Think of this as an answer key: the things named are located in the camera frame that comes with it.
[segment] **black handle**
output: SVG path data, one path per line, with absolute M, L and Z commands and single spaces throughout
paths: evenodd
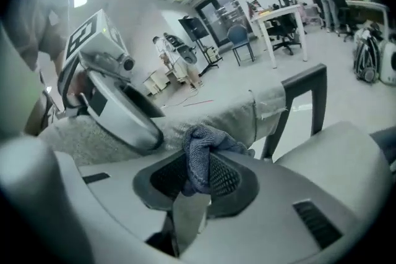
M 293 100 L 302 94 L 312 91 L 312 125 L 311 135 L 314 135 L 322 130 L 324 114 L 326 111 L 327 100 L 327 67 L 323 64 L 318 64 L 304 72 L 301 72 L 293 77 L 290 77 L 282 82 L 286 93 L 286 111 L 282 112 L 277 129 L 275 133 L 269 135 L 264 144 L 264 149 L 261 154 L 261 159 L 272 159 L 273 153 L 278 146 L 280 137 L 287 120 Z
M 58 77 L 58 92 L 62 97 L 62 102 L 65 109 L 78 108 L 80 106 L 80 105 L 71 104 L 71 102 L 67 98 L 67 92 L 69 91 L 71 80 L 73 78 L 77 65 L 79 65 L 79 62 L 80 62 L 79 54 L 76 54 L 73 60 L 67 63 L 67 65 L 61 71 Z

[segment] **floor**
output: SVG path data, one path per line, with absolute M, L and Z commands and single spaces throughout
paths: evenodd
M 317 26 L 306 27 L 308 44 L 308 62 L 303 62 L 302 51 L 293 47 L 294 56 L 289 56 L 282 49 L 275 52 L 277 69 L 272 69 L 269 55 L 261 52 L 258 41 L 252 42 L 252 49 L 257 59 L 254 63 L 249 58 L 247 48 L 238 50 L 242 60 L 241 67 L 232 51 L 222 54 L 224 61 L 219 69 L 210 69 L 202 80 L 205 86 L 199 93 L 190 92 L 185 85 L 176 92 L 167 93 L 167 89 L 156 96 L 154 101 L 159 106 L 167 106 L 165 114 L 172 111 L 172 106 L 183 105 L 221 98 L 222 95 L 235 93 L 238 81 L 284 80 L 307 68 L 323 63 L 327 66 L 328 89 L 327 107 L 324 127 L 338 121 L 350 121 L 367 133 L 396 125 L 396 87 L 389 87 L 381 82 L 370 85 L 357 81 L 353 71 L 353 42 L 343 42 L 334 33 L 326 33 Z M 311 94 L 298 97 L 293 107 L 281 141 L 274 154 L 276 160 L 284 153 L 309 138 L 311 130 Z M 255 142 L 251 148 L 260 157 L 265 138 Z

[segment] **monitor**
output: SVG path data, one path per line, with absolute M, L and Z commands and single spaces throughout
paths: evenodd
M 196 17 L 179 19 L 179 22 L 189 35 L 191 41 L 197 41 L 209 35 L 202 22 Z

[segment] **white table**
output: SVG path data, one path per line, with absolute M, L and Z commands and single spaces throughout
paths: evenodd
M 282 15 L 285 15 L 285 14 L 294 14 L 295 15 L 298 33 L 299 33 L 299 40 L 301 43 L 301 47 L 303 48 L 303 61 L 304 62 L 308 61 L 307 43 L 306 43 L 305 34 L 304 34 L 303 21 L 301 20 L 301 16 L 298 11 L 299 8 L 300 8 L 300 5 L 295 4 L 293 6 L 288 6 L 288 7 L 274 10 L 274 11 L 270 12 L 269 14 L 253 17 L 251 20 L 251 22 L 258 24 L 258 26 L 262 32 L 264 41 L 267 45 L 267 49 L 268 49 L 268 52 L 271 57 L 272 68 L 274 68 L 274 69 L 277 68 L 277 62 L 275 60 L 275 55 L 273 55 L 273 48 L 272 48 L 271 40 L 268 35 L 267 28 L 265 27 L 264 22 L 268 21 L 270 19 L 281 17 Z
M 384 4 L 379 4 L 378 2 L 372 1 L 362 1 L 362 0 L 347 0 L 346 3 L 348 6 L 353 7 L 363 7 L 372 10 L 382 11 L 384 15 L 384 38 L 389 39 L 389 20 L 388 20 L 388 11 L 389 8 Z

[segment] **glass door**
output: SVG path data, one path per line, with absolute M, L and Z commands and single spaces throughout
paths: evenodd
M 236 23 L 252 32 L 251 26 L 237 0 L 206 0 L 196 10 L 218 46 L 227 44 L 227 32 Z

